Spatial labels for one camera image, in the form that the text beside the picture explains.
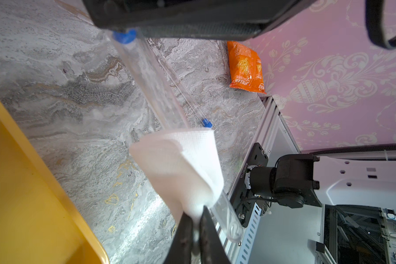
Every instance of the blue cap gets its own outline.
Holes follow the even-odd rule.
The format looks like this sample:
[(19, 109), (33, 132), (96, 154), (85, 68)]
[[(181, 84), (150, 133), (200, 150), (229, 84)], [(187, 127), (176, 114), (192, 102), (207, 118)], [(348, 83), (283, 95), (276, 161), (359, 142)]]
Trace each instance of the blue cap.
[(132, 41), (134, 41), (136, 39), (136, 30), (131, 29), (127, 33), (120, 33), (120, 32), (113, 31), (113, 38), (117, 42), (122, 43), (122, 44), (131, 43)]
[(212, 127), (213, 127), (213, 124), (211, 124), (211, 122), (210, 122), (208, 119), (206, 119), (206, 118), (204, 118), (204, 119), (202, 120), (202, 124), (204, 124), (204, 126), (205, 126), (206, 128), (212, 128)]

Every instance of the white tissue paper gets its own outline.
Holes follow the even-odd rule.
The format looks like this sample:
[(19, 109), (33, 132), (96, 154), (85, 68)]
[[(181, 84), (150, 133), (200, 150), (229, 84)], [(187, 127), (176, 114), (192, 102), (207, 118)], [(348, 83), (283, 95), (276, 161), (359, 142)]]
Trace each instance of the white tissue paper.
[(179, 223), (183, 212), (198, 224), (223, 190), (223, 175), (209, 128), (162, 130), (129, 148), (155, 191)]

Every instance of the test tube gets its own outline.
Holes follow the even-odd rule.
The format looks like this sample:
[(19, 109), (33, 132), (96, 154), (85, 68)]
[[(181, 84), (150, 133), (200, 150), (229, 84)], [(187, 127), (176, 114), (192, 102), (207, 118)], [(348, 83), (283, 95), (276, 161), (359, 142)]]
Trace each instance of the test tube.
[(203, 126), (206, 128), (212, 128), (213, 124), (211, 124), (211, 122), (206, 118), (204, 112), (202, 112), (198, 103), (192, 97), (190, 92), (186, 89), (185, 85), (180, 80), (179, 76), (176, 74), (176, 72), (174, 71), (172, 66), (170, 66), (170, 64), (167, 62), (166, 58), (157, 49), (157, 46), (155, 45), (154, 41), (152, 39), (148, 39), (148, 43), (150, 44), (150, 47), (151, 47), (153, 53), (157, 57), (158, 62), (163, 67), (164, 71), (167, 73), (167, 75), (170, 77), (170, 79), (174, 82), (174, 85), (177, 87), (177, 89), (183, 95), (186, 102), (191, 106), (192, 110), (195, 112), (195, 114), (201, 120), (201, 123), (203, 124)]
[[(189, 123), (185, 113), (141, 32), (138, 29), (131, 29), (127, 33), (109, 32), (108, 36), (163, 129), (188, 128)], [(171, 70), (175, 76), (174, 79), (179, 79), (173, 69)], [(240, 242), (243, 237), (243, 228), (226, 194), (221, 194), (211, 208), (211, 212), (227, 238), (233, 242)]]

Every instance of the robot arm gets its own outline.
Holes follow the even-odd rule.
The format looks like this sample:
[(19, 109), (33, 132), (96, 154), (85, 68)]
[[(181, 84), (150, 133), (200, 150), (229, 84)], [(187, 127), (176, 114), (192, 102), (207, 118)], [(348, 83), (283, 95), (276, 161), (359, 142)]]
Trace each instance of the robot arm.
[(275, 167), (249, 173), (253, 193), (280, 205), (363, 205), (396, 208), (396, 161), (356, 161), (312, 154), (282, 156)]

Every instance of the damask pattern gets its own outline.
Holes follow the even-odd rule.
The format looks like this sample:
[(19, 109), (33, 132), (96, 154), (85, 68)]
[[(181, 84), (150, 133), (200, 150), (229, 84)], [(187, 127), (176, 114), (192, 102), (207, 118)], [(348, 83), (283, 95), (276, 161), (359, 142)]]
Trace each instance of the damask pattern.
[[(318, 0), (244, 42), (302, 150), (396, 143), (396, 50), (371, 44), (364, 12), (364, 1)], [(396, 1), (384, 16), (390, 38)]]

